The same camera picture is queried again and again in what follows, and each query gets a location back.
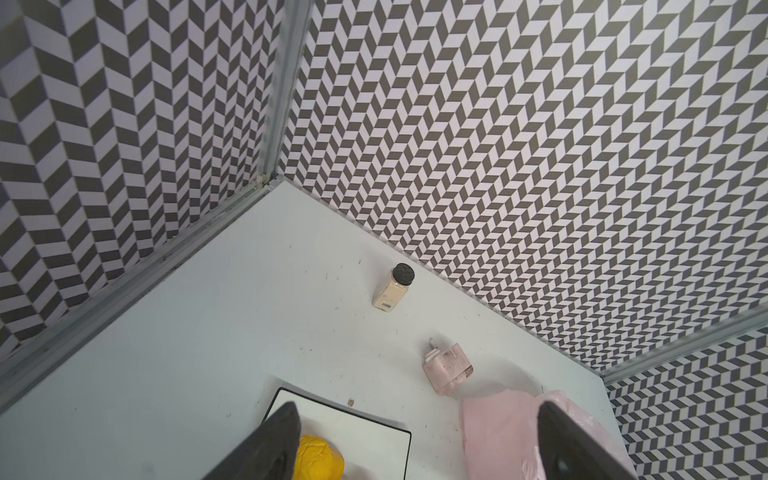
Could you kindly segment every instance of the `pink bag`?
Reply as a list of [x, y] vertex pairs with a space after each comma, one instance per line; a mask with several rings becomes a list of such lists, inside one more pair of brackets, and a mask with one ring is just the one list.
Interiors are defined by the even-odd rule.
[[470, 480], [546, 480], [536, 426], [538, 408], [546, 401], [556, 403], [629, 472], [635, 471], [624, 446], [564, 392], [553, 390], [533, 397], [505, 390], [462, 402], [464, 458]]

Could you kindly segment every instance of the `white table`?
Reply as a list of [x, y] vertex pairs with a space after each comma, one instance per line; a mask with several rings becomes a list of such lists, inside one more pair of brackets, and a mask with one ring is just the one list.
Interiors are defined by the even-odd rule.
[[[415, 282], [376, 310], [402, 261]], [[0, 478], [200, 478], [280, 382], [410, 430], [408, 478], [466, 478], [430, 337], [474, 364], [463, 395], [562, 389], [621, 438], [595, 374], [283, 183], [0, 417]]]

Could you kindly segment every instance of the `geometric wallpaper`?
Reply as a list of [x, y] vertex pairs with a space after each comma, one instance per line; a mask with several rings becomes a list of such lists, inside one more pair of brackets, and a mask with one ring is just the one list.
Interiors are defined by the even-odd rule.
[[608, 386], [643, 480], [768, 478], [768, 327]]
[[767, 5], [317, 2], [278, 169], [607, 368], [768, 293]]
[[282, 0], [2, 10], [0, 359], [257, 172]]

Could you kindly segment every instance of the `black lid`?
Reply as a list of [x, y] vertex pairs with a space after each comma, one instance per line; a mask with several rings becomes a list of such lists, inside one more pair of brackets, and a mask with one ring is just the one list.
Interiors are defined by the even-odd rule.
[[398, 263], [395, 268], [392, 269], [392, 276], [400, 285], [408, 286], [413, 283], [415, 274], [413, 273], [413, 268], [410, 266], [405, 265], [404, 263]]

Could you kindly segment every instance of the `chevron pattern wall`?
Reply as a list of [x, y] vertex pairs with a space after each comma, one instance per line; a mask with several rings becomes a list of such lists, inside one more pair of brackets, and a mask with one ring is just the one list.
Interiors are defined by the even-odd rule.
[[281, 5], [5, 2], [0, 359], [250, 179]]
[[643, 480], [768, 478], [768, 327], [608, 387]]
[[767, 5], [319, 0], [280, 171], [612, 366], [768, 292]]

